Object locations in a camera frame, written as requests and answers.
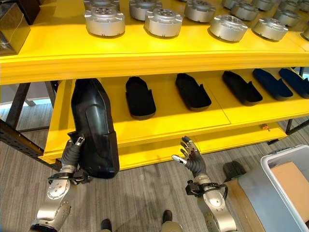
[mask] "robotic arm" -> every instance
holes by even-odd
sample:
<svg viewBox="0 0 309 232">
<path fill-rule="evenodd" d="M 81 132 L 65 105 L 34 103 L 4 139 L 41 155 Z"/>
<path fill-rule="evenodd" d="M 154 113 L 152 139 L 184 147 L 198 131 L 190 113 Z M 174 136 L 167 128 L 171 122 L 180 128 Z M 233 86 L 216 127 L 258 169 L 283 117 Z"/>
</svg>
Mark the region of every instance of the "robotic arm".
<svg viewBox="0 0 309 232">
<path fill-rule="evenodd" d="M 83 142 L 83 137 L 79 137 L 73 145 L 72 140 L 68 141 L 62 155 L 62 168 L 59 173 L 48 178 L 50 186 L 46 200 L 40 207 L 30 231 L 57 232 L 69 216 L 76 185 L 87 178 L 76 175 Z"/>
<path fill-rule="evenodd" d="M 195 178 L 195 182 L 188 181 L 187 195 L 197 197 L 197 204 L 205 217 L 207 228 L 210 232 L 234 232 L 237 231 L 235 221 L 228 211 L 225 199 L 227 186 L 211 182 L 207 175 L 207 168 L 198 148 L 187 136 L 182 138 L 181 145 L 185 150 L 181 152 L 186 159 L 173 155 L 172 158 L 188 168 Z M 219 190 L 225 188 L 222 195 Z"/>
</svg>

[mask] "gray trash can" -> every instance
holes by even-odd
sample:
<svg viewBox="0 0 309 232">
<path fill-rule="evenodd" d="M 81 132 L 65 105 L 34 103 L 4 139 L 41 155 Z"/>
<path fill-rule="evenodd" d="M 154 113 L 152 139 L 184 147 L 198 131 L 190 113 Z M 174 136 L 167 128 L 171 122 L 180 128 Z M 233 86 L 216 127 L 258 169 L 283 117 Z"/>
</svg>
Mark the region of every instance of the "gray trash can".
<svg viewBox="0 0 309 232">
<path fill-rule="evenodd" d="M 239 178 L 266 232 L 309 232 L 301 216 L 272 173 L 272 167 L 292 161 L 309 181 L 309 146 L 299 145 L 261 158 L 261 166 Z"/>
</svg>

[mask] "gray carpet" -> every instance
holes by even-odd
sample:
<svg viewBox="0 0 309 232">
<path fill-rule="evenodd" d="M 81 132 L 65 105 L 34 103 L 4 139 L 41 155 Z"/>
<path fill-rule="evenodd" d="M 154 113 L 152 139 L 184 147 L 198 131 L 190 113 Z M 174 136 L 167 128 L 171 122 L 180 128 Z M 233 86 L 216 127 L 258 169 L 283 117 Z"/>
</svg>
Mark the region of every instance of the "gray carpet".
<svg viewBox="0 0 309 232">
<path fill-rule="evenodd" d="M 5 119 L 7 113 L 8 110 L 1 110 L 0 118 Z M 24 107 L 17 128 L 47 126 L 51 113 L 50 105 Z M 293 126 L 305 120 L 294 120 Z M 44 147 L 47 132 L 24 135 Z M 262 143 L 206 154 L 203 158 L 212 181 L 223 182 L 225 163 L 234 160 L 249 171 L 268 152 L 299 144 L 309 144 L 309 127 L 271 146 Z M 4 143 L 0 143 L 0 151 L 0 225 L 3 232 L 26 232 L 44 201 L 47 177 L 54 172 Z M 111 219 L 116 232 L 158 232 L 165 209 L 173 212 L 174 220 L 182 224 L 185 232 L 207 232 L 196 198 L 185 194 L 186 182 L 191 178 L 188 170 L 170 161 L 121 171 L 111 180 L 95 179 L 79 185 L 61 232 L 95 232 L 104 218 Z M 227 203 L 233 212 L 229 200 Z M 234 217 L 242 231 L 235 214 Z"/>
</svg>

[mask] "yellow shelving unit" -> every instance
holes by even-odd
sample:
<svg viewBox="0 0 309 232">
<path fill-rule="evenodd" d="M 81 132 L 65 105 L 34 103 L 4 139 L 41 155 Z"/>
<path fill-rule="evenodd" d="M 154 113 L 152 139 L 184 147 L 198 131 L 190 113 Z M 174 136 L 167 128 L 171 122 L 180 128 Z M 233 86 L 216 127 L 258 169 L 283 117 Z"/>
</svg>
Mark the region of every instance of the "yellow shelving unit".
<svg viewBox="0 0 309 232">
<path fill-rule="evenodd" d="M 208 0 L 216 15 L 228 14 L 220 0 Z M 280 102 L 272 99 L 254 80 L 252 68 L 267 69 L 279 78 L 277 67 L 309 66 L 309 42 L 300 36 L 309 15 L 299 11 L 301 21 L 279 42 L 265 40 L 251 31 L 261 17 L 245 22 L 248 31 L 239 43 L 213 37 L 209 24 L 183 19 L 179 36 L 149 35 L 143 22 L 129 15 L 129 0 L 121 0 L 126 31 L 114 38 L 89 34 L 85 28 L 82 0 L 45 0 L 18 55 L 0 57 L 0 85 L 61 80 L 44 155 L 48 163 L 60 158 L 74 131 L 70 100 L 78 78 L 98 78 L 109 95 L 117 133 L 121 169 L 170 160 L 179 153 L 179 141 L 191 136 L 203 153 L 285 137 L 275 123 L 309 115 L 309 100 L 296 93 Z M 185 2 L 162 0 L 183 16 Z M 256 106 L 239 103 L 222 82 L 222 70 L 234 70 L 253 81 L 263 95 Z M 211 106 L 203 112 L 186 109 L 175 86 L 176 73 L 189 73 L 204 84 Z M 153 91 L 157 111 L 154 117 L 131 118 L 125 97 L 125 83 L 141 76 Z M 270 131 L 260 124 L 268 123 Z"/>
<path fill-rule="evenodd" d="M 163 0 L 163 6 L 183 15 L 185 3 Z M 216 14 L 228 14 L 219 0 L 209 0 Z M 259 17 L 273 16 L 270 12 Z M 84 22 L 82 0 L 46 0 L 18 55 L 1 57 L 0 85 L 92 77 L 119 77 L 200 72 L 254 67 L 309 66 L 309 42 L 300 37 L 309 16 L 302 16 L 279 42 L 255 35 L 250 29 L 239 43 L 217 40 L 209 24 L 183 20 L 179 36 L 153 37 L 143 22 L 129 15 L 128 0 L 121 1 L 126 31 L 116 38 L 90 35 Z M 251 27 L 256 23 L 247 22 Z"/>
<path fill-rule="evenodd" d="M 266 69 L 279 79 L 279 68 Z M 176 74 L 141 76 L 152 90 L 156 114 L 138 121 L 130 116 L 125 85 L 128 77 L 100 78 L 112 106 L 114 129 L 117 133 L 120 166 L 122 169 L 170 160 L 179 152 L 180 138 L 192 136 L 203 153 L 283 138 L 285 133 L 274 123 L 279 120 L 309 115 L 309 100 L 294 92 L 287 101 L 277 101 L 255 81 L 252 71 L 233 70 L 253 84 L 262 94 L 259 104 L 247 107 L 233 96 L 222 81 L 223 71 L 189 73 L 203 84 L 211 98 L 211 106 L 202 112 L 186 109 L 177 92 Z M 44 156 L 48 163 L 60 158 L 74 131 L 70 100 L 74 80 L 61 81 Z M 269 123 L 270 131 L 260 124 Z"/>
</svg>

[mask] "black foam insert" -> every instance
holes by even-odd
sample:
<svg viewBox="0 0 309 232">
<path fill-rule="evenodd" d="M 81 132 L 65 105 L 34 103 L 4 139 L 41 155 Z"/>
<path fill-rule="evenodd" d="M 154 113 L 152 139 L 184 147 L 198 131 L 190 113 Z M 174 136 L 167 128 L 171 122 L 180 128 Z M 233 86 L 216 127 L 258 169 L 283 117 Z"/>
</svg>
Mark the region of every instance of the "black foam insert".
<svg viewBox="0 0 309 232">
<path fill-rule="evenodd" d="M 203 84 L 198 85 L 196 80 L 185 73 L 177 74 L 176 86 L 180 96 L 189 110 L 202 111 L 211 105 L 211 99 Z"/>
<path fill-rule="evenodd" d="M 293 96 L 293 92 L 286 86 L 282 78 L 277 80 L 263 69 L 254 69 L 253 76 L 274 99 L 284 101 Z"/>
<path fill-rule="evenodd" d="M 254 87 L 252 81 L 247 83 L 241 76 L 231 71 L 225 71 L 222 77 L 223 81 L 242 104 L 253 106 L 263 100 L 262 95 Z"/>
<path fill-rule="evenodd" d="M 151 118 L 156 111 L 155 101 L 147 84 L 138 76 L 130 77 L 126 83 L 126 101 L 130 114 L 138 120 Z"/>
<path fill-rule="evenodd" d="M 309 80 L 302 79 L 289 69 L 280 69 L 280 76 L 303 98 L 309 99 Z"/>
</svg>

